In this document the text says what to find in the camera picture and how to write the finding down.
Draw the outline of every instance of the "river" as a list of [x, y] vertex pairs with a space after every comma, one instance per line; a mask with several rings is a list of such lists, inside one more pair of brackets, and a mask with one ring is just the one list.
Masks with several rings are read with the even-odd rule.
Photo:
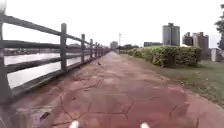
[[[57, 53], [47, 53], [47, 54], [30, 54], [30, 55], [18, 55], [18, 56], [5, 56], [5, 65], [14, 64], [14, 63], [21, 63], [27, 61], [34, 61], [34, 60], [42, 60], [47, 58], [54, 58], [59, 57], [60, 55]], [[67, 66], [72, 65], [74, 63], [80, 62], [79, 58], [68, 59]], [[34, 68], [29, 68], [25, 70], [20, 70], [17, 72], [9, 73], [7, 75], [9, 85], [11, 88], [19, 86], [25, 82], [28, 82], [32, 79], [35, 79], [39, 76], [48, 74], [50, 72], [59, 70], [61, 68], [60, 62], [50, 63]]]

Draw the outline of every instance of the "white sky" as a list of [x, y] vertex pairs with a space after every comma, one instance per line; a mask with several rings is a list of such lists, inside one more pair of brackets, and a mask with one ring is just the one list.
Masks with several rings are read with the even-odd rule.
[[[162, 41], [162, 25], [173, 22], [186, 32], [203, 31], [210, 47], [219, 34], [214, 23], [222, 14], [221, 0], [7, 0], [6, 14], [60, 30], [67, 23], [68, 34], [93, 39], [104, 45], [143, 45]], [[5, 24], [4, 39], [59, 43], [59, 37]]]

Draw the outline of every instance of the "railing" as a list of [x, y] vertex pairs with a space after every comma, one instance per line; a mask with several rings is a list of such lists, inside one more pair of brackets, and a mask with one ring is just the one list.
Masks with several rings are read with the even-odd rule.
[[[103, 47], [100, 44], [93, 44], [93, 40], [91, 39], [90, 42], [87, 42], [85, 40], [85, 35], [82, 34], [81, 38], [74, 37], [72, 35], [69, 35], [66, 33], [67, 31], [67, 25], [65, 23], [61, 24], [61, 31], [56, 31], [44, 26], [40, 26], [25, 20], [21, 20], [12, 16], [7, 16], [5, 14], [0, 14], [0, 103], [6, 102], [10, 99], [13, 99], [15, 96], [18, 96], [30, 89], [33, 89], [35, 87], [38, 87], [38, 85], [41, 85], [44, 82], [49, 81], [50, 79], [66, 73], [68, 70], [76, 68], [88, 61], [93, 60], [94, 58], [100, 57], [103, 54], [107, 53], [109, 51], [109, 48]], [[18, 40], [3, 40], [2, 38], [2, 24], [8, 23], [16, 26], [21, 26], [33, 30], [37, 30], [40, 32], [53, 34], [56, 36], [60, 36], [60, 44], [52, 44], [52, 43], [38, 43], [38, 42], [27, 42], [27, 41], [18, 41]], [[81, 42], [80, 47], [78, 46], [69, 46], [66, 45], [66, 40], [72, 39], [75, 41]], [[60, 57], [51, 58], [51, 59], [44, 59], [44, 60], [35, 60], [35, 61], [29, 61], [29, 62], [22, 62], [22, 63], [16, 63], [16, 64], [9, 64], [4, 65], [4, 48], [26, 48], [26, 49], [40, 49], [40, 48], [50, 48], [50, 49], [56, 49], [60, 51]], [[75, 55], [66, 55], [66, 53], [79, 53]], [[85, 56], [89, 56], [90, 58], [85, 61]], [[75, 63], [73, 65], [67, 66], [66, 60], [72, 59], [72, 58], [81, 58], [81, 62]], [[7, 73], [13, 73], [16, 71], [20, 71], [27, 68], [33, 68], [36, 66], [41, 66], [45, 64], [50, 64], [54, 62], [61, 62], [61, 69], [51, 72], [49, 74], [46, 74], [44, 76], [40, 76], [36, 79], [33, 79], [31, 81], [28, 81], [24, 83], [23, 85], [20, 85], [18, 87], [15, 87], [13, 89], [10, 88], [8, 79], [7, 79]]]

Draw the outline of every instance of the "path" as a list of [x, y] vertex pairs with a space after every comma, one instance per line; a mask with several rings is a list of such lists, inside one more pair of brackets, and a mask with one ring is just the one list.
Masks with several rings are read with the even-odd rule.
[[14, 104], [24, 124], [68, 128], [223, 128], [224, 110], [109, 53]]

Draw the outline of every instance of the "tall building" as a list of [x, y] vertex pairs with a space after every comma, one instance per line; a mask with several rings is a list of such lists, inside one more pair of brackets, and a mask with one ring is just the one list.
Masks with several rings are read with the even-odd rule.
[[173, 23], [163, 26], [163, 45], [180, 46], [180, 27]]
[[208, 50], [209, 37], [203, 32], [193, 34], [194, 47], [201, 48], [203, 51]]
[[117, 49], [118, 48], [118, 42], [117, 41], [112, 41], [110, 43], [110, 48], [111, 49]]
[[193, 46], [193, 37], [191, 36], [190, 32], [187, 32], [183, 36], [183, 44], [185, 44], [187, 46]]

